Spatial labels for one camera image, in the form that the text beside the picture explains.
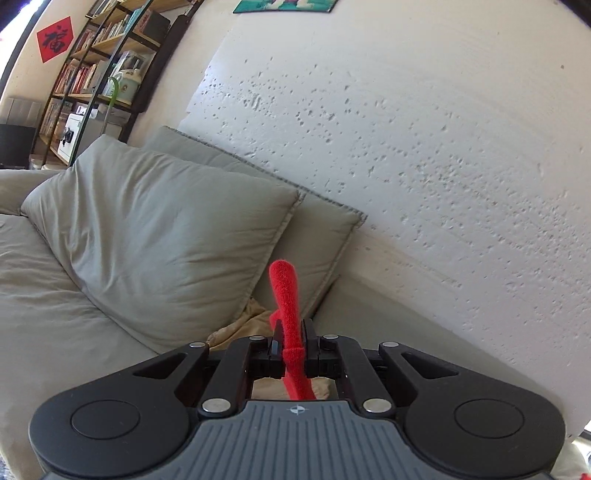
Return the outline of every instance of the logo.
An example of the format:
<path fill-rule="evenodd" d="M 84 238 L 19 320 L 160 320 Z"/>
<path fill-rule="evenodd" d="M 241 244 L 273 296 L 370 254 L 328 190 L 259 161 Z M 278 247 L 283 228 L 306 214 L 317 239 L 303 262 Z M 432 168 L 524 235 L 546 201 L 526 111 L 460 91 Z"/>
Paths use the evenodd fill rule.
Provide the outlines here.
<path fill-rule="evenodd" d="M 298 416 L 307 412 L 307 411 L 308 411 L 308 409 L 302 407 L 301 405 L 296 405 L 295 407 L 290 408 L 290 412 L 295 413 Z"/>

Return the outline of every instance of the pillow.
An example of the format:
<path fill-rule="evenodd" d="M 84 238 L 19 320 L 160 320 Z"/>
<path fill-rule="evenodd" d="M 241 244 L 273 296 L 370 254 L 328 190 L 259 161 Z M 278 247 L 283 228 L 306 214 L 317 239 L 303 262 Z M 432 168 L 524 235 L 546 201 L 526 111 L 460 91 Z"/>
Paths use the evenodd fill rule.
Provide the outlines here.
<path fill-rule="evenodd" d="M 22 211 L 79 288 L 162 353 L 234 322 L 297 189 L 102 136 Z"/>
<path fill-rule="evenodd" d="M 54 170 L 0 170 L 0 213 L 20 215 L 27 195 L 57 173 L 59 171 Z"/>
<path fill-rule="evenodd" d="M 169 127 L 161 127 L 144 149 L 167 153 L 201 165 L 270 179 L 277 184 L 292 185 L 245 160 Z M 295 187 L 308 192 L 308 195 L 275 247 L 271 261 L 284 258 L 294 264 L 300 290 L 300 314 L 305 317 L 312 314 L 353 232 L 363 223 L 365 216 L 303 187 Z M 267 275 L 263 275 L 253 296 L 265 308 L 277 308 Z"/>

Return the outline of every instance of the sofa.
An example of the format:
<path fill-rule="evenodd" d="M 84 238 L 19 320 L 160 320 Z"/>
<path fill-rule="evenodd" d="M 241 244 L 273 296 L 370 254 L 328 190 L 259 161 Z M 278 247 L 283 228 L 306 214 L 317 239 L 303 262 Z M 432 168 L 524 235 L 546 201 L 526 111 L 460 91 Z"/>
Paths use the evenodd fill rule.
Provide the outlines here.
<path fill-rule="evenodd" d="M 364 220 L 167 127 L 142 149 L 103 136 L 65 172 L 0 172 L 0 455 L 17 480 L 42 475 L 27 428 L 51 396 L 193 341 L 224 348 L 266 334 L 275 302 L 265 271 L 277 258 L 296 266 L 300 313 L 319 333 L 364 348 L 396 340 L 535 389 L 360 279 L 339 278 Z M 254 395 L 277 398 L 275 387 Z"/>

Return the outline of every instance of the white textured wall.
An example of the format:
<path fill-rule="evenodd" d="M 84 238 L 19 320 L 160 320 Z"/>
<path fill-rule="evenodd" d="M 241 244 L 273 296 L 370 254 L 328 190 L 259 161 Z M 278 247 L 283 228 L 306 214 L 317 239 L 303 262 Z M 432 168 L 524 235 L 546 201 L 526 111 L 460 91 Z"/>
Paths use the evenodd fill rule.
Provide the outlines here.
<path fill-rule="evenodd" d="M 343 263 L 591 418 L 591 30 L 552 0 L 246 14 L 181 129 L 369 214 Z"/>

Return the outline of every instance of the white safe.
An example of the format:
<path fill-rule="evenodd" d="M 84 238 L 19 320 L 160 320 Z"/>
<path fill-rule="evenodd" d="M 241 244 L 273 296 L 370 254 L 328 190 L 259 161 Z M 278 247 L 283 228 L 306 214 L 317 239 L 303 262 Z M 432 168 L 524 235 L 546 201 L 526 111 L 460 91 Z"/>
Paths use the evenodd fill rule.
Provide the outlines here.
<path fill-rule="evenodd" d="M 76 143 L 78 135 L 80 134 L 82 119 L 83 115 L 76 115 L 75 113 L 71 113 L 68 116 L 68 121 L 66 122 L 66 127 L 64 129 L 64 134 L 62 139 L 60 140 L 60 146 L 57 149 L 61 157 L 66 160 L 71 160 L 72 149 L 74 148 L 74 144 Z M 78 148 L 77 157 L 79 157 L 84 150 L 90 147 L 90 144 L 92 142 L 94 142 L 97 138 L 100 137 L 100 131 L 102 130 L 102 128 L 102 120 L 94 120 L 92 118 L 88 119 L 88 123 L 86 124 L 86 128 L 84 129 L 84 133 L 82 135 L 80 147 Z M 105 133 L 110 137 L 118 138 L 119 134 L 121 133 L 121 126 L 107 124 L 107 130 Z"/>

